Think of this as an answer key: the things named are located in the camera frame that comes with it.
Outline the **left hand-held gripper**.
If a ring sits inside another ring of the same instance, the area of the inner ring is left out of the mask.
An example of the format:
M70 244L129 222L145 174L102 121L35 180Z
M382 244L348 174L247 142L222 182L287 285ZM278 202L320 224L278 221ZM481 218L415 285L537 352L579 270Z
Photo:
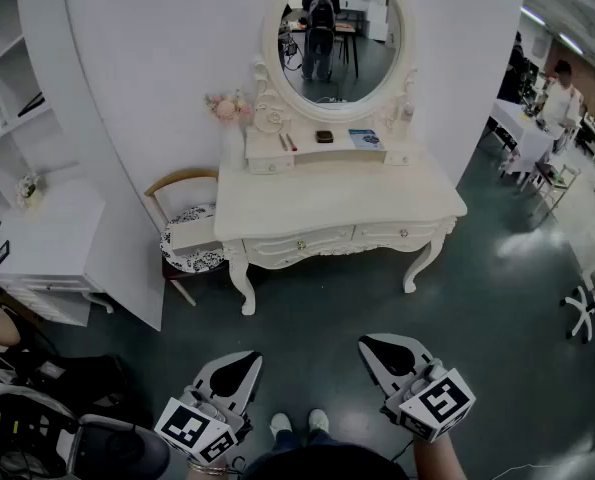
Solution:
M206 363L180 398L171 397L155 425L169 445L199 464L214 464L252 430L248 410L263 377L257 351Z

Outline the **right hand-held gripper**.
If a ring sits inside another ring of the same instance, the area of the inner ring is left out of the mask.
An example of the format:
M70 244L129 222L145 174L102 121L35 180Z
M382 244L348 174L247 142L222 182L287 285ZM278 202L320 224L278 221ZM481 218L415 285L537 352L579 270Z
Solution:
M359 338L358 349L371 382L386 400L386 415L422 441L438 440L476 401L458 371L447 370L414 338L367 334Z

